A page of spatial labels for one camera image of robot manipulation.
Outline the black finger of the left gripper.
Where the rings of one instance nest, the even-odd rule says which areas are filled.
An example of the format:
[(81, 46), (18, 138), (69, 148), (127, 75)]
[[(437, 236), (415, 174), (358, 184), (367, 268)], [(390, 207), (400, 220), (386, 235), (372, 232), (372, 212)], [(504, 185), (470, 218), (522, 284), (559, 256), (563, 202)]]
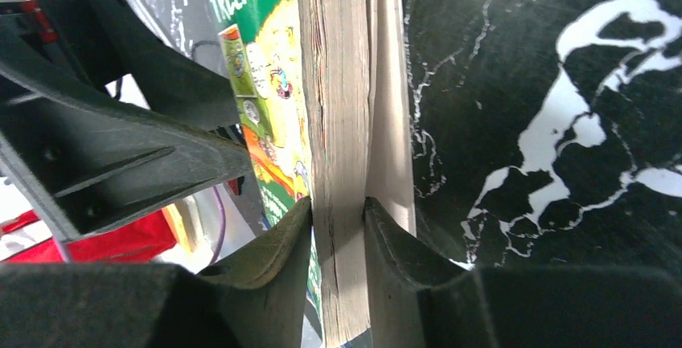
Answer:
[(243, 146), (103, 95), (10, 31), (1, 34), (1, 163), (68, 241), (250, 169)]
[(229, 81), (168, 47), (125, 0), (37, 0), (69, 67), (99, 91), (131, 75), (150, 109), (211, 131), (239, 122)]

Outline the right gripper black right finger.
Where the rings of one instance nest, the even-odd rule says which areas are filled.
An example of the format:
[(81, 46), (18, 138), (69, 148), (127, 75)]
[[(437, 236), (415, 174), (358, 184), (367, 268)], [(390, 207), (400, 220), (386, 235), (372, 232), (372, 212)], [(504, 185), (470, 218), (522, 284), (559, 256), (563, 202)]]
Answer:
[(376, 347), (678, 347), (681, 287), (655, 268), (466, 270), (364, 204)]

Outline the dark green storey treehouse book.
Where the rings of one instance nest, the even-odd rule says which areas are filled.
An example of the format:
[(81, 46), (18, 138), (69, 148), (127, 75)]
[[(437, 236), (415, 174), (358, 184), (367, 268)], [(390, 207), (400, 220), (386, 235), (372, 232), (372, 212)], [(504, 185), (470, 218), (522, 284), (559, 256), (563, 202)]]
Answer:
[(370, 326), (362, 212), (415, 231), (402, 0), (208, 0), (237, 27), (253, 98), (242, 121), (261, 170), (312, 201), (323, 341)]

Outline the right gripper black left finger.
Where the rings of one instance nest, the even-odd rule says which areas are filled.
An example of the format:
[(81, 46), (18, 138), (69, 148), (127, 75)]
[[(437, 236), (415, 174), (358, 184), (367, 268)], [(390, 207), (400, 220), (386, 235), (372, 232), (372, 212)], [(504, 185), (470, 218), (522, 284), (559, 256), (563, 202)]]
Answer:
[(298, 347), (311, 202), (223, 260), (3, 264), (4, 347)]

